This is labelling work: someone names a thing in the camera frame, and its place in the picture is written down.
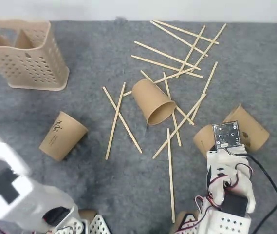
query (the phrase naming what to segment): brown paper cup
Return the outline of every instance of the brown paper cup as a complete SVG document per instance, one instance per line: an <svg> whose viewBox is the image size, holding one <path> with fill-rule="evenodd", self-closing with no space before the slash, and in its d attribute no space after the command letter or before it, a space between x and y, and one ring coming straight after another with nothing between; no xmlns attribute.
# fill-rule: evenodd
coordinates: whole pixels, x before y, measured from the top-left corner
<svg viewBox="0 0 277 234"><path fill-rule="evenodd" d="M204 126L193 137L193 141L200 150L201 154L206 158L206 152L210 151L215 145L213 127L211 124Z"/></svg>
<svg viewBox="0 0 277 234"><path fill-rule="evenodd" d="M132 95L149 125L161 123L176 107L175 102L148 79L137 82L132 89Z"/></svg>
<svg viewBox="0 0 277 234"><path fill-rule="evenodd" d="M256 151L267 141L269 132L247 111L238 105L225 118L224 122L238 121L242 144L250 151Z"/></svg>
<svg viewBox="0 0 277 234"><path fill-rule="evenodd" d="M85 126L61 111L39 149L61 161L87 131Z"/></svg>

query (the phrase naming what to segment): plastic basket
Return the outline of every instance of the plastic basket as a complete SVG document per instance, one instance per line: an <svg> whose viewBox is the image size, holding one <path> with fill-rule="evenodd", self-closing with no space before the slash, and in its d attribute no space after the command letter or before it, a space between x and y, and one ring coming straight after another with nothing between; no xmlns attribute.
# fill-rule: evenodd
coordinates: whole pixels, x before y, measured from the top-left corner
<svg viewBox="0 0 277 234"><path fill-rule="evenodd" d="M0 20L0 30L17 34L12 44L0 34L0 74L12 88L58 91L67 85L69 69L47 22Z"/></svg>

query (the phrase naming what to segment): gray carpet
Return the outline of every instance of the gray carpet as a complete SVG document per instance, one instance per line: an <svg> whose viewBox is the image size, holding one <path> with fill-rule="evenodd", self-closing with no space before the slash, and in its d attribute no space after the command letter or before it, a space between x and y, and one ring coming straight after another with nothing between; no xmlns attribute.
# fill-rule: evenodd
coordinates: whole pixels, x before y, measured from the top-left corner
<svg viewBox="0 0 277 234"><path fill-rule="evenodd" d="M171 227L167 150L156 160L151 157L166 139L172 119L147 126L131 96L125 97L121 113L143 149L140 154L120 120L117 122L110 158L104 160L114 110L102 86L117 102L122 83L129 91L144 70L154 80L162 78L162 68L130 57L131 54L171 66L179 63L135 45L137 40L184 59L189 47L149 22L55 22L55 34L70 68L68 86L60 92L10 88L0 76L0 135L16 149L33 170L37 181L57 186L73 197L80 208L97 210L113 234L166 234ZM203 23L174 22L176 26L199 32ZM213 38L222 23L207 23L204 36ZM195 38L176 32L193 43ZM181 130L183 146L172 141L176 213L196 209L193 198L205 194L205 159L192 138L208 123L221 122L239 103L271 133L255 153L277 184L277 24L231 23L199 67L204 79L182 75L171 79L173 99L188 112L199 98L214 62L219 65L202 103L196 125ZM208 42L200 40L204 50ZM194 52L190 60L199 57ZM64 111L89 129L65 161L58 163L38 148L59 111ZM178 122L182 120L176 114ZM275 205L276 195L260 169L252 179L257 208L252 229ZM12 234L13 225L0 223ZM277 233L277 212L264 224L261 234Z"/></svg>

